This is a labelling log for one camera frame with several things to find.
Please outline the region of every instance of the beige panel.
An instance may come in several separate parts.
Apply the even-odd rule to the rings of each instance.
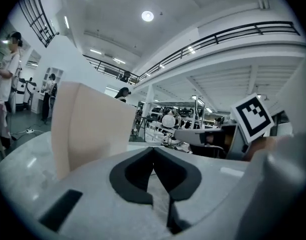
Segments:
[[[70,172],[68,160],[68,130],[79,84],[62,82],[52,115],[52,149],[54,153],[57,177],[64,178]]]
[[[125,152],[135,112],[135,107],[81,83],[62,83],[52,123],[59,179],[83,164]]]

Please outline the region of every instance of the white shirt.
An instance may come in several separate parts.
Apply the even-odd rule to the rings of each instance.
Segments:
[[[51,80],[51,79],[49,79],[49,80],[46,82],[46,85],[45,85],[45,87],[44,87],[44,91],[50,95],[51,92],[52,92],[53,86],[54,86],[54,81]]]
[[[15,52],[3,58],[0,70],[7,70],[10,73],[12,73],[14,76],[16,70],[18,69],[18,66],[19,66],[19,53]],[[2,76],[0,76],[0,99],[4,102],[8,101],[9,94],[11,92],[12,78],[13,77],[5,79]]]

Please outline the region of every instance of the pillar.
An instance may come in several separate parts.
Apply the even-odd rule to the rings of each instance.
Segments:
[[[153,103],[154,101],[154,88],[153,88],[153,85],[150,85],[148,87],[148,92],[147,92],[147,95],[146,95],[146,99],[145,99],[145,104],[143,106],[143,114],[142,114],[142,117],[147,117],[148,116],[148,113],[150,112],[151,110],[151,104]],[[139,136],[141,138],[144,138],[144,129],[141,128],[139,130]]]

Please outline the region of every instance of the railing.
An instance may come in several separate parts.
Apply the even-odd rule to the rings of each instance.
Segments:
[[[45,47],[49,45],[55,35],[45,15],[41,0],[19,0],[21,8],[29,26]]]
[[[129,83],[130,85],[135,85],[139,82],[139,76],[135,75],[127,70],[120,67],[112,65],[110,63],[104,62],[102,60],[92,58],[87,55],[83,55],[89,63],[100,73],[109,76],[111,78],[119,79],[122,82]]]
[[[201,38],[162,59],[156,63],[148,71],[140,75],[139,80],[143,80],[160,69],[163,69],[169,63],[180,60],[184,56],[193,55],[196,51],[201,50],[211,45],[218,45],[219,43],[249,35],[264,35],[265,33],[294,33],[300,36],[291,21],[263,21],[252,24],[232,27],[217,33],[211,34]]]

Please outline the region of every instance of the woman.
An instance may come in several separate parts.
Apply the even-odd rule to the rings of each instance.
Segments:
[[[5,56],[1,61],[0,100],[4,101],[6,110],[8,112],[11,112],[11,106],[8,102],[8,99],[11,92],[12,80],[18,75],[18,71],[20,69],[19,48],[23,46],[23,41],[21,40],[21,37],[22,36],[19,32],[14,32],[12,35],[8,35],[7,46],[11,53],[10,55]],[[1,136],[1,142],[5,148],[9,148],[10,139]]]
[[[52,89],[54,87],[54,81],[55,81],[55,74],[51,74],[49,76],[49,80],[47,81],[44,89],[41,90],[41,92],[46,92],[44,95],[44,99],[43,99],[43,107],[42,107],[42,121],[44,121],[44,123],[46,123],[47,118],[48,118],[48,111],[49,111],[49,97],[52,93]]]
[[[116,99],[126,103],[126,97],[131,94],[127,87],[123,87],[119,90],[118,94],[115,96]]]

